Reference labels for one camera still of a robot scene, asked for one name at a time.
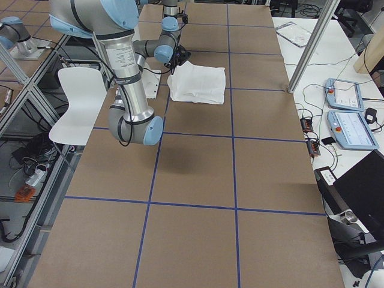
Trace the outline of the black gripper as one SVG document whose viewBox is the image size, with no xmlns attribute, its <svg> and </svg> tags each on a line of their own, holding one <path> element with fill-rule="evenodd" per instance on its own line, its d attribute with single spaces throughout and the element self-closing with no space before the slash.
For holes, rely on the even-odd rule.
<svg viewBox="0 0 384 288">
<path fill-rule="evenodd" d="M 174 52 L 174 54 L 172 55 L 172 57 L 168 63 L 168 67 L 169 68 L 176 68 L 177 66 L 179 66 L 181 64 L 180 57 L 181 57 L 181 52 L 179 49 L 177 49 Z"/>
</svg>

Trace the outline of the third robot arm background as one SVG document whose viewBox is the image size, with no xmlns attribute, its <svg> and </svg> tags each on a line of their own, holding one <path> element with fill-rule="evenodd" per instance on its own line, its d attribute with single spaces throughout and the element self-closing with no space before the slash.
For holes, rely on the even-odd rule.
<svg viewBox="0 0 384 288">
<path fill-rule="evenodd" d="M 16 43 L 28 41 L 30 38 L 30 33 L 19 17 L 8 16 L 1 19 L 1 44 L 7 50 Z"/>
</svg>

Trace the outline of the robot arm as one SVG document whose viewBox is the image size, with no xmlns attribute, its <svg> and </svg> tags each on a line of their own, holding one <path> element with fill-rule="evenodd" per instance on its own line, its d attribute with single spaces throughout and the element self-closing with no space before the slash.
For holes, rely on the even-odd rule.
<svg viewBox="0 0 384 288">
<path fill-rule="evenodd" d="M 175 17 L 179 13 L 178 0 L 162 0 L 163 4 L 163 18 L 165 17 Z"/>
<path fill-rule="evenodd" d="M 155 145 L 163 133 L 163 120 L 148 105 L 142 69 L 148 57 L 167 64 L 180 37 L 177 1 L 163 1 L 162 32 L 158 39 L 133 41 L 139 22 L 136 1 L 50 1 L 51 26 L 67 35 L 96 38 L 107 60 L 120 98 L 109 110 L 109 129 L 126 143 Z"/>
</svg>

